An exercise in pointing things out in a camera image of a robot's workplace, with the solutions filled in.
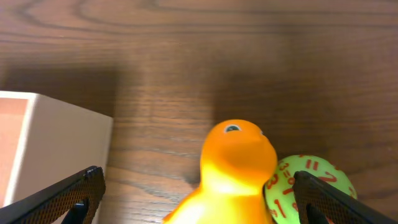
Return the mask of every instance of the cardboard box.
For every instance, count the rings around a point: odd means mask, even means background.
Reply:
[[[89,166],[105,171],[112,123],[108,116],[47,96],[0,91],[0,205]]]

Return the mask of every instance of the duck eye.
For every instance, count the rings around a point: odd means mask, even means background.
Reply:
[[[226,128],[225,128],[225,132],[227,133],[228,131],[240,131],[241,130],[241,128],[238,126],[238,125],[235,125],[235,124],[231,124],[231,125],[229,125],[229,126],[227,126]]]

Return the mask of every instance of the wooden surface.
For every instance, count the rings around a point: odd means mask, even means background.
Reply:
[[[398,220],[398,2],[2,0],[0,89],[115,117],[101,223],[160,223],[230,118]]]

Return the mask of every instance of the duck head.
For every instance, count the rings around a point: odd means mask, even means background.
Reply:
[[[234,119],[210,131],[200,166],[202,187],[217,193],[256,195],[273,175],[277,156],[259,127]]]

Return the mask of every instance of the yellow rubber duck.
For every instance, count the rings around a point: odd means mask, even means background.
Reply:
[[[274,148],[255,124],[216,125],[203,145],[199,187],[164,219],[167,224],[271,224],[262,194],[277,167]]]

